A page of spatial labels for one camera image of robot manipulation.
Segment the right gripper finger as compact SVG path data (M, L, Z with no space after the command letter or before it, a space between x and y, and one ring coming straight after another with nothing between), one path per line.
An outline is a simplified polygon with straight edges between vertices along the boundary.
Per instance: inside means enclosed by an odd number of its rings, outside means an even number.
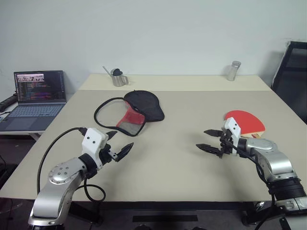
M216 147L212 147L211 145L207 145L207 144L196 144L196 147L199 148L202 151L205 151L207 153L211 153L214 155L219 155L220 154L220 150Z
M223 131L215 129L205 130L204 133L212 137L221 137L223 135Z

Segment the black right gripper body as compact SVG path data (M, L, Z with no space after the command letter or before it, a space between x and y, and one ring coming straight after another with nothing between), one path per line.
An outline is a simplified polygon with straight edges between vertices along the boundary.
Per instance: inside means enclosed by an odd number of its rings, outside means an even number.
M232 133L229 129L226 131L218 130L218 136L220 137L220 153L218 153L218 157L221 159L224 154L232 154Z

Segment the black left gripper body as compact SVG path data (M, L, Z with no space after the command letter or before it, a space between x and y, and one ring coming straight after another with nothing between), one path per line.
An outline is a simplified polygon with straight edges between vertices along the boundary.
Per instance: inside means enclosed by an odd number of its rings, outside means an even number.
M111 146L107 142L108 139L106 138L98 146L98 152L97 152L98 168L102 168L106 163L118 160L118 155L111 150Z

